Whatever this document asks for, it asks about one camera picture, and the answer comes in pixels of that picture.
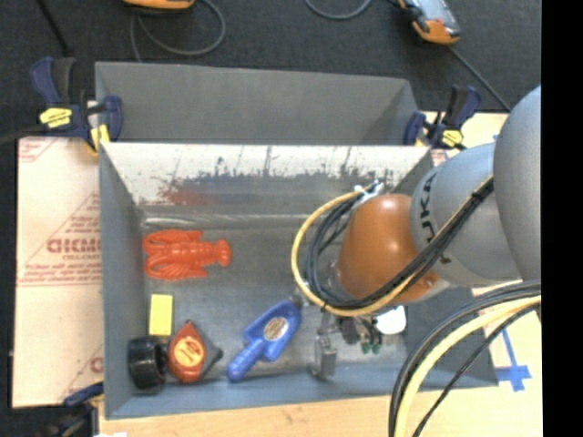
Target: yellow cable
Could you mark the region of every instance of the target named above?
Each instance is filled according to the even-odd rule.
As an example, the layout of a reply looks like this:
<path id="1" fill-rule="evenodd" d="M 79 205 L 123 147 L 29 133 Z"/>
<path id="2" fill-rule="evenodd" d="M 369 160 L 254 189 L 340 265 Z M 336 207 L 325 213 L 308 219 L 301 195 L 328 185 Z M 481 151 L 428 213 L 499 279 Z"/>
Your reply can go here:
<path id="1" fill-rule="evenodd" d="M 501 308 L 497 308 L 496 310 L 492 310 L 480 317 L 470 320 L 468 323 L 454 330 L 437 345 L 435 345 L 430 353 L 419 363 L 415 373 L 411 376 L 411 380 L 407 384 L 401 405 L 399 406 L 399 411 L 395 419 L 394 437 L 405 436 L 405 425 L 407 423 L 407 417 L 413 403 L 414 396 L 421 387 L 421 383 L 423 382 L 427 373 L 431 370 L 431 368 L 434 367 L 435 363 L 445 354 L 446 351 L 448 351 L 451 347 L 456 345 L 460 340 L 465 338 L 474 330 L 478 330 L 488 323 L 503 317 L 509 317 L 524 308 L 537 304 L 540 301 L 541 297 L 538 295 L 535 297 L 527 298 L 525 300 L 516 300 L 505 303 Z"/>
<path id="2" fill-rule="evenodd" d="M 491 178 L 488 177 L 487 179 L 485 179 L 480 186 L 477 189 L 480 189 L 489 179 Z M 300 270 L 298 268 L 298 252 L 300 249 L 300 245 L 302 243 L 302 239 L 305 236 L 305 233 L 307 232 L 308 228 L 312 225 L 312 223 L 318 218 L 320 217 L 320 215 L 322 215 L 324 212 L 326 212 L 327 210 L 329 210 L 330 208 L 333 208 L 334 206 L 336 206 L 337 204 L 340 204 L 350 198 L 355 198 L 361 194 L 364 194 L 365 191 L 363 189 L 358 189 L 355 191 L 352 191 L 350 193 L 346 193 L 343 194 L 341 196 L 339 196 L 338 198 L 335 198 L 327 203 L 325 203 L 324 205 L 320 206 L 319 208 L 317 208 L 302 224 L 302 226 L 300 227 L 300 229 L 298 230 L 298 233 L 296 234 L 296 237 L 293 241 L 293 245 L 291 246 L 291 272 L 293 274 L 293 277 L 295 279 L 296 284 L 298 285 L 298 287 L 300 288 L 300 291 L 305 295 L 305 297 L 310 300 L 313 304 L 315 304 L 316 306 L 320 307 L 320 308 L 324 308 L 327 311 L 331 312 L 332 314 L 336 315 L 336 316 L 341 316 L 341 317 L 358 317 L 358 316 L 364 316 L 366 314 L 371 314 L 377 310 L 379 310 L 380 308 L 386 306 L 387 304 L 389 304 L 393 299 L 395 299 L 400 293 L 401 291 L 403 291 L 405 289 L 405 287 L 407 286 L 408 282 L 413 279 L 413 277 L 415 277 L 417 275 L 416 271 L 415 273 L 412 273 L 409 277 L 407 277 L 405 280 L 403 280 L 403 282 L 398 286 L 395 287 L 394 289 L 392 289 L 391 291 L 389 291 L 387 294 L 385 294 L 384 296 L 382 296 L 381 298 L 379 298 L 378 300 L 372 302 L 371 304 L 369 304 L 368 306 L 364 306 L 362 308 L 358 308 L 358 309 L 352 309 L 352 310 L 347 310 L 347 309 L 343 309 L 343 308 L 335 308 L 334 306 L 330 306 L 329 304 L 326 304 L 326 302 L 324 300 L 321 300 L 320 298 L 318 298 L 315 294 L 312 293 L 312 291 L 308 288 L 307 284 L 305 283 L 304 279 L 302 278 L 302 274 L 300 273 Z M 472 195 L 470 195 L 465 202 L 462 204 L 462 206 L 460 206 L 460 209 L 465 206 L 465 204 L 472 198 Z M 456 211 L 450 218 L 449 220 L 439 229 L 439 231 L 437 231 L 437 233 L 434 236 L 434 239 L 437 239 L 443 232 L 444 232 L 444 228 L 447 227 L 447 225 L 450 223 L 450 221 L 459 213 L 459 210 Z"/>

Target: blue plastic tool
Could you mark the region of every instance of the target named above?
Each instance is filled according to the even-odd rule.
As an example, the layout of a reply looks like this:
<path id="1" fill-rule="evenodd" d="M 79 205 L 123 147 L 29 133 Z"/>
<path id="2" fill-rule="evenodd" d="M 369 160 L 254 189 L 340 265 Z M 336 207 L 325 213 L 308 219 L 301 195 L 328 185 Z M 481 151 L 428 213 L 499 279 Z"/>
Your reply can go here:
<path id="1" fill-rule="evenodd" d="M 97 145 L 91 135 L 92 126 L 87 121 L 87 116 L 99 114 L 103 124 L 107 125 L 107 133 L 110 140 L 119 137 L 123 124 L 121 99 L 118 96 L 105 96 L 96 107 L 84 109 L 78 104 L 71 104 L 68 96 L 69 72 L 75 63 L 74 58 L 60 58 L 55 60 L 46 56 L 38 60 L 30 69 L 29 76 L 35 92 L 46 103 L 46 113 L 50 117 L 51 108 L 65 109 L 58 113 L 60 117 L 52 123 L 41 120 L 45 134 L 49 136 L 81 137 L 93 148 Z"/>
<path id="2" fill-rule="evenodd" d="M 461 129 L 468 118 L 472 117 L 479 108 L 482 97 L 471 86 L 460 87 L 454 85 L 449 99 L 447 110 L 443 117 L 437 114 L 435 121 L 430 124 L 425 114 L 415 111 L 405 127 L 403 143 L 412 146 L 426 128 L 426 141 L 433 148 L 464 148 L 461 142 L 464 139 Z"/>
<path id="3" fill-rule="evenodd" d="M 302 321 L 300 310 L 291 301 L 282 301 L 266 310 L 243 332 L 246 346 L 227 367 L 227 377 L 240 381 L 261 360 L 277 360 Z"/>

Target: cardboard sheet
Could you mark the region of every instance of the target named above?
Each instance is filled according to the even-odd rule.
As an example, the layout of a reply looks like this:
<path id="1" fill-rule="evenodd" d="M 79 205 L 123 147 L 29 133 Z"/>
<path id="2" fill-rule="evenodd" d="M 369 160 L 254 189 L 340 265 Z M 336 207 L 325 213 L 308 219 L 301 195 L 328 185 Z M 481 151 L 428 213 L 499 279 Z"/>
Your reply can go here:
<path id="1" fill-rule="evenodd" d="M 13 405 L 60 403 L 103 376 L 97 160 L 78 139 L 18 149 Z"/>

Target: blue handle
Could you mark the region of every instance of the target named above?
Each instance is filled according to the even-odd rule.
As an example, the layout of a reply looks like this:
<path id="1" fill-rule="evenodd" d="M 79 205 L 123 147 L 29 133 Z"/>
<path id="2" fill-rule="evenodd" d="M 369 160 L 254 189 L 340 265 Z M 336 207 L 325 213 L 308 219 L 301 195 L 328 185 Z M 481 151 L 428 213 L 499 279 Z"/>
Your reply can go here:
<path id="1" fill-rule="evenodd" d="M 249 343 L 227 367 L 227 377 L 230 381 L 240 381 L 253 365 L 261 358 L 267 341 L 263 338 Z"/>
<path id="2" fill-rule="evenodd" d="M 63 102 L 53 78 L 53 62 L 53 58 L 46 56 L 37 61 L 29 72 L 33 89 L 50 106 Z"/>
<path id="3" fill-rule="evenodd" d="M 462 89 L 454 86 L 443 123 L 449 127 L 461 129 L 465 121 L 472 117 L 480 107 L 481 102 L 482 97 L 474 87 L 468 86 Z"/>
<path id="4" fill-rule="evenodd" d="M 419 111 L 415 111 L 404 130 L 404 146 L 414 146 L 424 122 L 425 115 Z"/>

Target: yellow block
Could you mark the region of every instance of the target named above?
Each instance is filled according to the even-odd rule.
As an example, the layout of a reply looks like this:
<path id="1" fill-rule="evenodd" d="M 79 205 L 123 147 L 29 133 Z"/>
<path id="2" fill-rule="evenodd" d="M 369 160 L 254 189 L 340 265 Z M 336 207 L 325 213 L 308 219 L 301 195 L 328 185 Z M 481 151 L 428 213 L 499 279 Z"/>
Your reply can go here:
<path id="1" fill-rule="evenodd" d="M 172 334 L 172 295 L 154 293 L 149 309 L 149 334 L 169 337 Z"/>

